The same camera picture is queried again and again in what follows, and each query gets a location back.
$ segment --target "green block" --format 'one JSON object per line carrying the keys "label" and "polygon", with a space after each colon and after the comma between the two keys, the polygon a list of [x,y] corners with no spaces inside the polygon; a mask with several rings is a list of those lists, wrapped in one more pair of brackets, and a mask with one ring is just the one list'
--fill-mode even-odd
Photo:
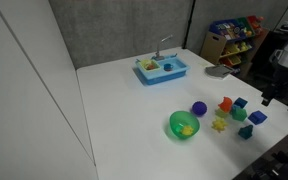
{"label": "green block", "polygon": [[243,122],[247,117],[246,110],[240,107],[237,107],[233,110],[232,117],[234,120]]}
{"label": "green block", "polygon": [[227,118],[227,116],[229,115],[229,113],[226,113],[226,112],[224,112],[222,109],[219,108],[219,109],[215,110],[215,115],[218,116],[218,117],[220,117],[220,118],[225,119],[225,118]]}

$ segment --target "blue toy sink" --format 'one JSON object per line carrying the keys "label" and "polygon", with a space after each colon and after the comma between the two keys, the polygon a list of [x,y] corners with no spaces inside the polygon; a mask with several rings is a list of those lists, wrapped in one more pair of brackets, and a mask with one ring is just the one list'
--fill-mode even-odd
{"label": "blue toy sink", "polygon": [[[140,70],[144,77],[145,82],[148,85],[168,81],[171,79],[179,78],[185,75],[186,71],[190,68],[182,60],[180,60],[176,55],[164,56],[164,60],[154,61],[159,65],[159,68],[147,70],[145,69],[140,61],[136,62],[137,68]],[[164,70],[164,65],[170,64],[171,69]]]}

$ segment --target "yellow toy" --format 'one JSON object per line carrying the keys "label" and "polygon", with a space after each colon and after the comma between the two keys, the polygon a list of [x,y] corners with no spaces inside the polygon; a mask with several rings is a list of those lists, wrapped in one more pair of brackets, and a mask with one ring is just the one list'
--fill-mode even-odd
{"label": "yellow toy", "polygon": [[184,126],[183,129],[181,130],[181,133],[185,136],[189,136],[191,134],[193,134],[194,129],[192,128],[192,126]]}
{"label": "yellow toy", "polygon": [[225,126],[228,124],[224,121],[223,118],[215,117],[215,121],[212,122],[212,128],[217,130],[219,133],[225,130]]}

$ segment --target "green bowl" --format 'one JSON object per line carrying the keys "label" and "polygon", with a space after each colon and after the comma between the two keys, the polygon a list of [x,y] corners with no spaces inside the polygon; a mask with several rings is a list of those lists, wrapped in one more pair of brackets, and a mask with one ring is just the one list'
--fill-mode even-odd
{"label": "green bowl", "polygon": [[199,129],[200,123],[196,116],[186,111],[176,111],[170,117],[173,133],[180,139],[192,137]]}

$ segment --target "floor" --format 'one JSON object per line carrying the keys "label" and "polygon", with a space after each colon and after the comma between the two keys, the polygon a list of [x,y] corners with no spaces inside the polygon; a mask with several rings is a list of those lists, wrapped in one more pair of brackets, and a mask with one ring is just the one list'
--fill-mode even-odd
{"label": "floor", "polygon": [[[263,91],[270,83],[270,78],[262,77],[259,76],[259,74],[250,72],[247,78],[244,79],[244,81],[250,84],[251,86]],[[288,96],[276,99],[286,105],[288,104]],[[261,158],[256,160],[252,165],[247,167],[243,172],[241,172],[238,176],[236,176],[234,180],[249,179],[249,177],[255,173],[254,169],[258,168],[256,166],[264,166],[264,164],[276,162],[275,159],[272,157],[272,154],[277,153],[279,151],[288,153],[288,135],[284,139],[282,139],[279,143],[277,143],[274,147],[272,147],[269,151],[263,154]]]}

